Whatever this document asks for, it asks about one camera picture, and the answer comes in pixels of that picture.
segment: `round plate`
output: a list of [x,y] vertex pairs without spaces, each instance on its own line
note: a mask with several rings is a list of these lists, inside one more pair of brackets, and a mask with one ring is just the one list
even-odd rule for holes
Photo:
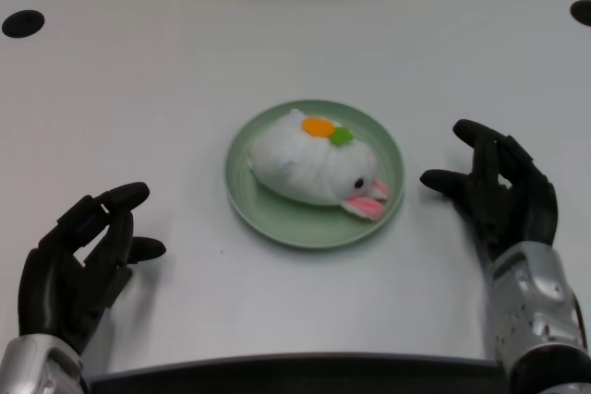
[[[360,219],[341,207],[299,203],[281,197],[257,181],[247,165],[254,137],[294,108],[339,122],[374,149],[378,178],[391,190],[379,221]],[[396,211],[404,192],[403,157],[388,131],[367,114],[334,101],[290,101],[254,117],[232,141],[224,175],[235,210],[250,226],[277,242],[304,248],[331,248],[370,235]]]

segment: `white table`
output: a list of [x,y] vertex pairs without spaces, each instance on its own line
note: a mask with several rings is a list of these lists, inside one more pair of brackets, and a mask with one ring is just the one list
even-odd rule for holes
[[[466,171],[471,118],[515,136],[556,186],[556,246],[591,318],[591,28],[576,0],[0,0],[45,27],[0,35],[0,348],[29,250],[85,194],[145,181],[136,275],[85,355],[91,376],[275,352],[488,357],[485,287],[428,168]],[[232,212],[223,157],[253,114],[362,107],[406,162],[403,205],[362,245],[286,249]]]

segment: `plush toy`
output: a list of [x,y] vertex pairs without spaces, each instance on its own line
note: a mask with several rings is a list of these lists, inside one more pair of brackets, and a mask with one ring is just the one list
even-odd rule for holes
[[338,123],[299,110],[280,117],[254,141],[248,162],[255,177],[282,196],[313,205],[340,205],[378,220],[389,190],[377,180],[371,148]]

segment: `robotic hand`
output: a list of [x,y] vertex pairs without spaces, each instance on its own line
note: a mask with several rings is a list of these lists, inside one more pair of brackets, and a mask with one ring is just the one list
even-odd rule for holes
[[[491,260],[497,358],[516,394],[591,391],[585,326],[552,243],[554,187],[510,136],[460,120],[453,132],[474,149],[468,175],[429,170],[421,182],[449,197]],[[499,184],[499,174],[512,184]]]
[[[133,237],[131,210],[149,194],[146,184],[135,183],[85,196],[29,252],[18,289],[20,337],[6,347],[0,392],[88,392],[79,356],[131,279],[127,265],[166,252],[157,240]],[[74,253],[107,226],[82,266]]]

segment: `pink bunny ear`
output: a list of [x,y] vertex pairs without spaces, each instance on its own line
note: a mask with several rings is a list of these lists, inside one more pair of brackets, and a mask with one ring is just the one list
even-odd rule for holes
[[356,216],[372,221],[377,221],[384,215],[384,206],[367,197],[348,198],[341,206]]
[[367,191],[366,197],[374,200],[386,200],[390,194],[390,188],[379,180],[374,180],[371,183],[371,188]]

